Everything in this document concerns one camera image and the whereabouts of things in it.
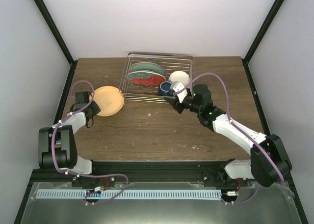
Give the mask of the dark blue mug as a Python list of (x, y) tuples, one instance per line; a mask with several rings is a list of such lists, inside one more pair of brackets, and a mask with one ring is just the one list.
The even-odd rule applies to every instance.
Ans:
[(162, 82), (158, 87), (159, 96), (172, 96), (171, 87), (172, 83), (168, 81)]

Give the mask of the white scalloped bowl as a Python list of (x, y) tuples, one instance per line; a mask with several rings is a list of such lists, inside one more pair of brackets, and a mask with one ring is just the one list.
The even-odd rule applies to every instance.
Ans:
[(184, 71), (174, 71), (169, 76), (169, 81), (171, 83), (180, 82), (186, 86), (190, 82), (189, 75)]

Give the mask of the metal wire dish rack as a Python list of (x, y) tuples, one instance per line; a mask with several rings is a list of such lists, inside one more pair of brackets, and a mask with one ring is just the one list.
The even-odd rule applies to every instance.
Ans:
[(131, 66), (141, 62), (157, 64), (165, 70), (164, 77), (169, 79), (171, 73), (183, 71), (194, 78), (194, 57), (184, 54), (154, 53), (154, 52), (129, 52), (125, 61), (119, 89), (126, 100), (165, 103), (163, 96), (159, 95), (159, 85), (147, 85), (137, 80), (129, 80)]

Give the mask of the red teal floral plate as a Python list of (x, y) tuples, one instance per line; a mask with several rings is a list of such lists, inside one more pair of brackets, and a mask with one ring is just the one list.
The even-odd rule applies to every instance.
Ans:
[(153, 71), (134, 71), (127, 74), (127, 80), (140, 85), (160, 85), (166, 78)]

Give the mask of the light green round plate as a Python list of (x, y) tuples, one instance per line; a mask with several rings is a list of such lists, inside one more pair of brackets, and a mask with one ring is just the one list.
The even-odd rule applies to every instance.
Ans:
[(135, 72), (135, 71), (153, 71), (156, 72), (158, 74), (164, 75), (165, 70), (155, 64), (155, 63), (151, 63), (151, 62), (139, 62), (139, 63), (135, 63), (133, 65), (131, 65), (130, 67), (130, 71), (131, 72)]

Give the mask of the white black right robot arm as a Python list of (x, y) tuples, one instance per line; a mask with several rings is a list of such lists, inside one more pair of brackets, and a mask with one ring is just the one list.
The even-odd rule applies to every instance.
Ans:
[(240, 146), (250, 156), (248, 160), (229, 160), (218, 173), (219, 183), (231, 185), (236, 178), (253, 179), (269, 187), (282, 182), (292, 170), (292, 164), (279, 136), (267, 136), (233, 120), (212, 102), (207, 85), (197, 84), (192, 90), (185, 89), (180, 82), (174, 82), (171, 97), (167, 103), (178, 113), (189, 110), (197, 114), (199, 122), (213, 132), (221, 134)]

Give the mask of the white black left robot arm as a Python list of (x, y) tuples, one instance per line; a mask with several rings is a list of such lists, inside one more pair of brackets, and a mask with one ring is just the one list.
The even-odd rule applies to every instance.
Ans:
[(83, 181), (90, 187), (100, 181), (100, 174), (93, 170), (91, 160), (78, 155), (75, 133), (101, 110), (88, 91), (75, 93), (75, 103), (66, 117), (51, 127), (41, 128), (38, 134), (38, 164), (41, 169), (53, 169), (54, 161), (59, 170), (66, 174), (83, 175)]

